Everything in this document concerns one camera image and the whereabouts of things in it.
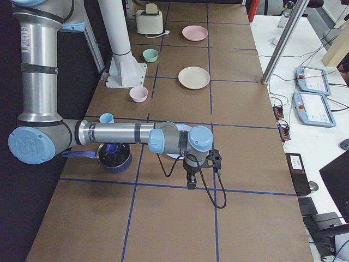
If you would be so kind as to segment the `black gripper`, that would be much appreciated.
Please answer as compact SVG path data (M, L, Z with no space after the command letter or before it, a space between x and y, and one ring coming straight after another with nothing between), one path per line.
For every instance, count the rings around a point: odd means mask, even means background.
M197 163L194 163L193 161L185 157L183 160L183 168L186 171L187 189L196 188L196 185L197 185L196 174L198 173Z

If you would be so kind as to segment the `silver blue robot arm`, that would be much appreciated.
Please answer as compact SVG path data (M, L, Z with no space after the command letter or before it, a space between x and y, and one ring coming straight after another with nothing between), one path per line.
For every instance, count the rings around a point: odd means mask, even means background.
M89 157L111 173L132 161L130 145L144 144L157 156L175 154L183 161L187 188L197 185L204 168L219 173L214 163L213 134L205 126L179 130L163 123L88 122L64 119L57 112L57 33L83 32L83 1L12 1L21 26L23 112L8 138L13 156L26 164L41 164L61 154Z

